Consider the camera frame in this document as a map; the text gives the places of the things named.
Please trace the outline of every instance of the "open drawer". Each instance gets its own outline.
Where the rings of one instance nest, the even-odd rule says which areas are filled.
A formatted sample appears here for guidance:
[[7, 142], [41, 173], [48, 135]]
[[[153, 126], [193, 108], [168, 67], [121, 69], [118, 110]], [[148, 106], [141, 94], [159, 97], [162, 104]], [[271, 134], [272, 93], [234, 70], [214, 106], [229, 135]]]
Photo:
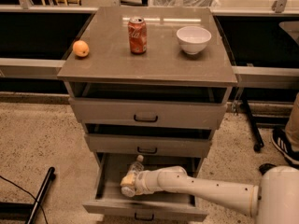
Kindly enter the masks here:
[[[94, 200], [84, 203], [89, 213], [112, 216], [133, 217], [137, 220], [174, 219], [203, 221], [207, 212], [195, 206], [193, 196], [156, 192], [151, 195], [125, 197], [121, 194], [121, 179], [136, 155], [97, 153], [100, 160], [97, 190]], [[143, 164], [146, 170], [155, 170], [167, 166], [179, 165], [190, 175], [195, 174], [200, 159], [145, 156]]]
[[205, 158], [210, 130], [89, 124], [91, 152]]
[[219, 129], [226, 105], [70, 98], [78, 122]]

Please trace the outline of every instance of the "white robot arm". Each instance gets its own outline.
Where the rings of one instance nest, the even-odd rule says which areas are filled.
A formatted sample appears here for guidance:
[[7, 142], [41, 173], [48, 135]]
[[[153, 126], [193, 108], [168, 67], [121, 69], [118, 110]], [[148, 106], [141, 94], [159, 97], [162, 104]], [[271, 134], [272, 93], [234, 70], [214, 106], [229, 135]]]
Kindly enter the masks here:
[[193, 178], [179, 166], [131, 173], [121, 186], [134, 189], [136, 195], [190, 194], [253, 217], [256, 224], [299, 223], [299, 171], [289, 166], [268, 171], [260, 186]]

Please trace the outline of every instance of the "red soda can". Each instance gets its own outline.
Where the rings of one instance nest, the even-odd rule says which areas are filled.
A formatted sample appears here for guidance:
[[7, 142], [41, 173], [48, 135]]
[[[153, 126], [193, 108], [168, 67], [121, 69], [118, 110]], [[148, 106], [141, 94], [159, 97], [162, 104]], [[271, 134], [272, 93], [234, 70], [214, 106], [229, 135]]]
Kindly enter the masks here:
[[130, 50], [141, 54], [147, 50], [147, 25], [143, 18], [132, 17], [128, 23]]

